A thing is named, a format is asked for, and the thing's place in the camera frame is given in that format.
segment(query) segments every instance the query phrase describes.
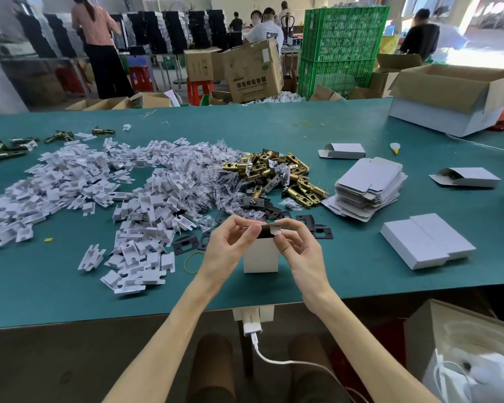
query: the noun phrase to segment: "cable connector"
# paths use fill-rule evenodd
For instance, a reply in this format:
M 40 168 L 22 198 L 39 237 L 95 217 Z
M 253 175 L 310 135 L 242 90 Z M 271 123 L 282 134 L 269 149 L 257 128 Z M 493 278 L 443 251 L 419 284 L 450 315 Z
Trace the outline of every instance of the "cable connector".
M 247 307 L 242 309 L 243 332 L 244 335 L 250 335 L 255 332 L 261 332 L 260 308 Z

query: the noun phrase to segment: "green table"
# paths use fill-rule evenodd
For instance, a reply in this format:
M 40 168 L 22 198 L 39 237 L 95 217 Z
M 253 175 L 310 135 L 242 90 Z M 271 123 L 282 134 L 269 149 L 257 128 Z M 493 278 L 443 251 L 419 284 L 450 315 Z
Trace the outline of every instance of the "green table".
M 311 166 L 311 181 L 331 193 L 335 181 L 355 161 L 320 159 L 317 149 L 331 142 L 362 143 L 369 157 L 403 163 L 409 178 L 399 200 L 377 212 L 368 223 L 341 218 L 322 206 L 293 212 L 311 213 L 316 223 L 331 226 L 334 240 L 321 244 L 329 281 L 340 297 L 504 283 L 504 152 L 453 141 L 389 118 L 389 106 L 389 99 L 377 99 L 161 108 L 145 119 L 139 117 L 144 112 L 139 110 L 29 113 L 0 116 L 0 138 L 46 137 L 56 129 L 89 133 L 94 126 L 101 126 L 118 130 L 115 140 L 132 146 L 179 137 L 191 143 L 224 139 L 230 147 L 243 151 L 272 148 L 294 153 Z M 302 120 L 314 126 L 292 126 Z M 132 128 L 122 132 L 126 123 Z M 504 133 L 486 132 L 471 139 L 504 148 Z M 87 143 L 101 148 L 102 142 L 98 138 Z M 391 142 L 402 145 L 397 157 L 389 148 Z M 40 144 L 26 157 L 0 163 L 0 193 L 26 178 L 23 171 L 37 163 L 39 154 L 59 147 L 60 143 Z M 441 188 L 428 174 L 446 167 L 485 167 L 502 181 L 493 190 Z M 130 191 L 142 185 L 151 171 L 135 169 L 132 175 L 136 182 L 120 189 Z M 275 205 L 279 192 L 273 196 Z M 411 271 L 379 233 L 384 222 L 430 212 L 439 214 L 476 246 L 471 260 Z M 61 210 L 34 227 L 32 240 L 0 250 L 0 328 L 171 311 L 193 278 L 183 269 L 190 253 L 176 257 L 176 272 L 167 276 L 165 285 L 136 296 L 117 297 L 102 284 L 99 279 L 108 271 L 106 266 L 90 273 L 77 271 L 90 244 L 112 249 L 118 225 L 112 223 L 111 216 L 111 208 L 97 207 L 95 215 L 86 217 L 81 210 Z M 54 240 L 44 243 L 47 237 Z M 191 269 L 201 260 L 195 258 Z M 245 275 L 242 264 L 237 266 L 209 309 L 301 300 L 289 267 L 281 259 L 278 273 Z

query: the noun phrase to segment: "black pants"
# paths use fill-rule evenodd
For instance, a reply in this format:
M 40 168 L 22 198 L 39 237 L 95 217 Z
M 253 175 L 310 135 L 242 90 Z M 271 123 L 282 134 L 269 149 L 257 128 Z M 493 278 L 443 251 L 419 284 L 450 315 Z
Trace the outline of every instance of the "black pants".
M 86 53 L 94 70 L 99 99 L 131 97 L 134 94 L 114 46 L 87 44 Z

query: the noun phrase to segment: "forearm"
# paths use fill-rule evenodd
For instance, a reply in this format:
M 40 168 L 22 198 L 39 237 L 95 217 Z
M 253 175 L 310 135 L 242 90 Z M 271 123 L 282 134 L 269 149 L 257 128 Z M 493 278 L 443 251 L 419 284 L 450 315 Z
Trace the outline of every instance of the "forearm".
M 121 374 L 103 402 L 164 402 L 196 323 L 211 295 L 211 291 L 195 278 L 164 324 Z
M 312 303 L 376 403 L 438 402 L 384 349 L 334 291 Z

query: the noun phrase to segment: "red plastic stool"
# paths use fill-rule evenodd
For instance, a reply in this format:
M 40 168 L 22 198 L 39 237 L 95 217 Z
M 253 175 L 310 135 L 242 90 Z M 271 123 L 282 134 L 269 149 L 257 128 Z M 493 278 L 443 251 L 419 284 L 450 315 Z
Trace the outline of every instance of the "red plastic stool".
M 200 105 L 200 95 L 198 93 L 198 87 L 202 87 L 204 94 L 209 94 L 213 90 L 213 82 L 210 80 L 202 80 L 198 82 L 191 82 L 186 79 L 186 88 L 188 93 L 188 103 L 193 106 Z
M 154 92 L 153 84 L 149 77 L 149 68 L 147 66 L 130 67 L 129 77 L 135 92 Z

